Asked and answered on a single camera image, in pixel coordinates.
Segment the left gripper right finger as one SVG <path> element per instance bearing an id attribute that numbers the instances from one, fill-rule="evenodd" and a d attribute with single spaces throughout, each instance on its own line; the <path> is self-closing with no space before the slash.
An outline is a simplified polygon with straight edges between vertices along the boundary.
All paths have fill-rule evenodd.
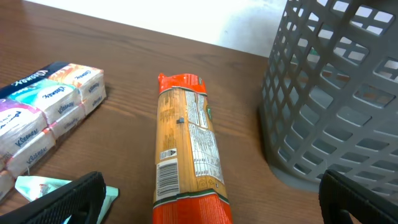
<path id="1" fill-rule="evenodd" d="M 326 224 L 352 224 L 352 217 L 360 223 L 397 224 L 397 205 L 335 170 L 324 172 L 318 199 Z"/>

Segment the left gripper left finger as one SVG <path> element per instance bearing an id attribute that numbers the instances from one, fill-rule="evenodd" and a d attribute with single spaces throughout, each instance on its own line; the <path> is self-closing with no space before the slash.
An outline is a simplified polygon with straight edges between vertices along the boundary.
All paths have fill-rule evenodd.
<path id="1" fill-rule="evenodd" d="M 102 173 L 93 171 L 1 216 L 1 224 L 95 224 L 106 196 Z"/>

